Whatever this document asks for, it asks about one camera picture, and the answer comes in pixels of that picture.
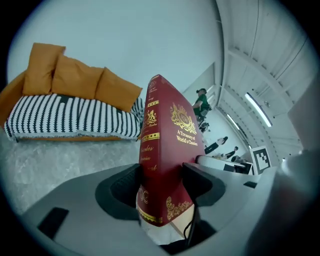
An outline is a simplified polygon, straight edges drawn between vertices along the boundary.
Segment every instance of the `floor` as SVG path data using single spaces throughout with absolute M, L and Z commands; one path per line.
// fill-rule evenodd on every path
M 13 210 L 32 204 L 72 178 L 138 163 L 140 141 L 9 141 L 0 129 L 0 177 Z

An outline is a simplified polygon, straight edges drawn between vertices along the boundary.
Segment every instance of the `fluorescent light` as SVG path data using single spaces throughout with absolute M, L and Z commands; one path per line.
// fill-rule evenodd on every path
M 208 98 L 207 102 L 209 102 L 213 97 L 214 97 L 214 95 L 211 95 L 211 96 Z
M 231 116 L 229 114 L 226 114 L 226 116 L 230 119 L 230 121 L 234 124 L 234 126 L 240 130 L 239 126 L 236 124 L 236 122 L 231 118 Z
M 213 85 L 210 86 L 210 88 L 208 90 L 206 90 L 206 93 L 210 92 L 213 89 Z
M 259 104 L 255 101 L 254 98 L 249 93 L 245 94 L 246 99 L 252 104 L 252 106 L 255 108 L 255 110 L 259 113 L 259 115 L 262 117 L 263 121 L 265 122 L 266 126 L 271 127 L 272 123 L 267 117 L 266 113 L 263 111 L 263 109 L 259 106 Z

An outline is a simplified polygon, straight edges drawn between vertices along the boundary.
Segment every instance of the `sofa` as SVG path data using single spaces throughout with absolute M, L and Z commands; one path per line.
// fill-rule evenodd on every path
M 64 49 L 33 44 L 28 69 L 0 93 L 0 125 L 7 137 L 137 140 L 144 119 L 142 89 L 106 67 L 89 67 L 64 56 Z

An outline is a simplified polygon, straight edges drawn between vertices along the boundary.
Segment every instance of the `red book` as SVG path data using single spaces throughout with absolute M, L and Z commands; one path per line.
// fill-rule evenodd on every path
M 164 77 L 148 85 L 139 163 L 143 179 L 137 208 L 148 223 L 164 226 L 193 205 L 182 183 L 182 164 L 204 155 L 191 104 Z

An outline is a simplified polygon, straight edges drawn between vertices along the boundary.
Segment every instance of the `ceiling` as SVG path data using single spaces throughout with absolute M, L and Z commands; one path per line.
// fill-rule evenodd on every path
M 271 162 L 301 149 L 288 111 L 319 71 L 318 56 L 293 16 L 273 0 L 216 0 L 223 33 L 223 78 L 214 105 L 229 114 Z M 267 127 L 245 98 L 250 93 L 272 122 Z

